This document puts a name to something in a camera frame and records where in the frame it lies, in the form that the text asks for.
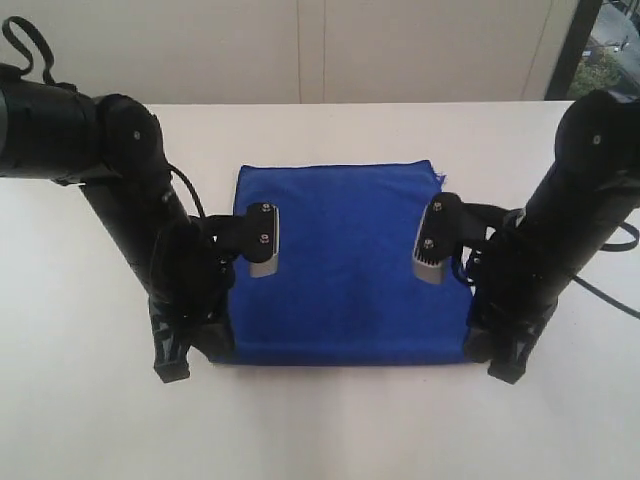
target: blue cloth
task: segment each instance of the blue cloth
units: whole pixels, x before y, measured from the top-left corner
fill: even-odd
[[[278,272],[236,262],[236,352],[252,365],[415,365],[464,361],[471,292],[414,277],[411,253],[442,179],[431,163],[242,167],[235,212],[280,209]]]

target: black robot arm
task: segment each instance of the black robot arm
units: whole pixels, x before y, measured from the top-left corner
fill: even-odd
[[[44,84],[23,80],[33,58],[12,25],[42,53]],[[3,34],[29,67],[0,64],[0,176],[80,187],[149,295],[154,369],[164,382],[189,376],[191,346],[211,360],[231,353],[232,262],[243,255],[254,276],[273,273],[276,207],[256,204],[244,216],[205,217],[196,196],[199,216],[187,215],[171,173],[185,177],[167,161],[154,115],[123,95],[91,99],[56,83],[51,50],[23,18],[7,19]]]
[[[598,250],[638,244],[638,231],[624,221],[640,205],[639,127],[640,103],[592,92],[562,118],[555,162],[524,208],[465,204],[442,193],[425,209],[414,272],[440,283],[450,262],[456,278],[475,287],[464,351],[472,361],[490,360],[490,375],[515,383],[524,374],[558,296],[572,280],[638,315],[577,274]],[[486,240],[489,227],[495,232]],[[634,240],[606,244],[618,227]],[[471,249],[465,267],[464,247]]]

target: white table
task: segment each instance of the white table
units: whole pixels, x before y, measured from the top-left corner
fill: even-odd
[[[243,163],[423,158],[465,200],[519,206],[566,107],[153,110],[171,161],[225,213]],[[197,352],[190,380],[163,385],[144,292],[80,192],[3,180],[0,205],[0,478],[637,478],[640,322],[579,286],[516,386],[478,365],[223,368]],[[639,274],[636,252],[584,272],[636,307]]]

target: tree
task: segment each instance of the tree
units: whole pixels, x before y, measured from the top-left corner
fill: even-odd
[[[582,58],[578,64],[568,97],[578,99],[591,90],[607,89],[618,84],[620,70],[610,53],[593,52],[592,57]]]

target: black strap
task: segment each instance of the black strap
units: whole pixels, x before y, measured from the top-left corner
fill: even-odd
[[[640,232],[636,227],[630,225],[628,223],[623,223],[620,225],[620,228],[625,232],[629,233],[633,240],[626,243],[605,243],[600,250],[603,252],[628,252],[629,250],[633,250],[638,246],[638,242],[640,242]]]
[[[4,38],[18,51],[22,54],[24,58],[27,59],[29,65],[25,68],[20,69],[20,76],[28,75],[33,70],[33,55],[31,51],[25,46],[22,41],[16,37],[16,34],[11,30],[11,24],[14,23],[18,27],[22,29],[24,33],[31,39],[33,44],[36,46],[42,58],[44,59],[44,70],[42,72],[42,80],[46,85],[56,85],[55,80],[51,76],[51,67],[53,67],[54,58],[53,52],[51,48],[49,48],[49,44],[44,39],[42,34],[38,31],[38,29],[28,20],[22,17],[9,17],[4,22],[2,22],[2,34]]]

